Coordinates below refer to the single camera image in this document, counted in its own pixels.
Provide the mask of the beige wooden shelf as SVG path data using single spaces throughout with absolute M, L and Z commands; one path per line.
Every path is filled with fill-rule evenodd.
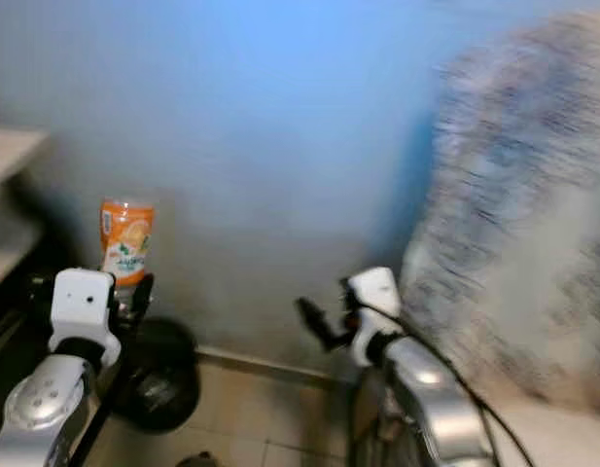
M 0 128 L 0 284 L 42 239 L 45 227 L 8 193 L 14 181 L 48 143 L 42 130 Z

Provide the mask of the orange juice bottle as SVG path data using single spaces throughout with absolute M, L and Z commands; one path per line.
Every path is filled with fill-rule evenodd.
M 117 286 L 138 285 L 147 272 L 156 207 L 140 199 L 105 198 L 99 215 L 101 271 L 116 277 Z

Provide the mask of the grey patterned hanging cloth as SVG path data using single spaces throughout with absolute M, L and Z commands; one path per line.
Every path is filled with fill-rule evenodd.
M 600 414 L 600 12 L 443 68 L 405 316 L 482 393 Z

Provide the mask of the black round bin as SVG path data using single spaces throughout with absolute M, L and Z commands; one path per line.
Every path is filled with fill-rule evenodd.
M 110 399 L 113 413 L 144 433 L 178 430 L 200 404 L 196 340 L 169 317 L 140 324 L 125 362 L 125 387 Z

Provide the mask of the dark grey robot left leg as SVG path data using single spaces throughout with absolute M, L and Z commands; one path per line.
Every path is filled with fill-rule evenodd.
M 202 450 L 193 455 L 188 455 L 187 458 L 181 459 L 175 464 L 175 467 L 220 467 L 218 458 L 210 452 L 210 450 Z

